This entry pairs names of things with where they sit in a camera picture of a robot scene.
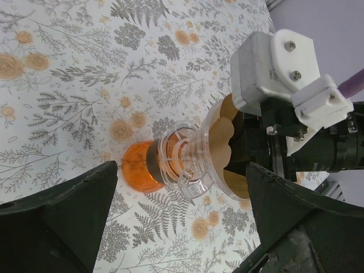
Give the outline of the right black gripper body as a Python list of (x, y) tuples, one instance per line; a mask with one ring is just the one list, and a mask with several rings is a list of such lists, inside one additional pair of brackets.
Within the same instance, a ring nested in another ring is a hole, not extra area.
[(241, 111), (234, 116), (235, 132), (229, 140), (231, 158), (225, 169), (245, 175), (249, 163), (254, 162), (287, 180), (296, 181), (296, 167), (287, 156), (286, 137), (279, 134), (285, 121), (293, 121), (292, 104), (269, 98), (261, 107), (261, 116)]

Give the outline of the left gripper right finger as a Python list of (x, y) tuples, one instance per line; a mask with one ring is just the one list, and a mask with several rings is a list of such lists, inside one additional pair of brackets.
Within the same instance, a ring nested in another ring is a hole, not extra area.
[(245, 272), (363, 272), (363, 208), (323, 196), (250, 163), (260, 245)]

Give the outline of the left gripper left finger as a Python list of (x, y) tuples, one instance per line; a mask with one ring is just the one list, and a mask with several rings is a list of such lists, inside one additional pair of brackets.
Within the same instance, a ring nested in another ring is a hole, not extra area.
[(108, 161), (1, 204), (1, 272), (92, 272), (117, 185)]

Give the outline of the brown paper coffee filter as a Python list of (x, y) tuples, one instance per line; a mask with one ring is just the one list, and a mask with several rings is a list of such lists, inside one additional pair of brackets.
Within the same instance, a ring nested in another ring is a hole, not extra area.
[(231, 159), (229, 140), (234, 135), (233, 119), (238, 113), (232, 95), (229, 94), (209, 110), (210, 121), (207, 121), (207, 124), (208, 146), (217, 174), (216, 185), (231, 198), (242, 201), (250, 199), (247, 178), (225, 169)]

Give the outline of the clear glass dripper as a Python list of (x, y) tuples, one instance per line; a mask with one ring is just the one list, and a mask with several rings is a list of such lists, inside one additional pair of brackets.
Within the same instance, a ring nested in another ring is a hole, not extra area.
[(152, 177), (188, 199), (202, 196), (214, 185), (219, 188), (208, 146), (207, 121), (209, 114), (199, 126), (187, 120), (176, 122), (147, 150)]

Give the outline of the orange glass carafe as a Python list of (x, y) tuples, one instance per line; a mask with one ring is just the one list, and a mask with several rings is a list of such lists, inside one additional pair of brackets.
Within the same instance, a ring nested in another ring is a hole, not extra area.
[(137, 192), (151, 193), (165, 187), (152, 177), (147, 168), (147, 150), (152, 143), (152, 140), (147, 140), (131, 145), (121, 160), (124, 181)]

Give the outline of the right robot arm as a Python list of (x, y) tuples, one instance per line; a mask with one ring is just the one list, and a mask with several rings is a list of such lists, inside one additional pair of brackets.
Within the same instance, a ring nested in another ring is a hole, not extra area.
[(340, 172), (363, 169), (363, 102), (346, 118), (310, 138), (291, 103), (277, 98), (262, 102), (262, 115), (239, 112), (229, 141), (226, 170), (245, 175), (254, 162), (296, 182), (297, 172)]

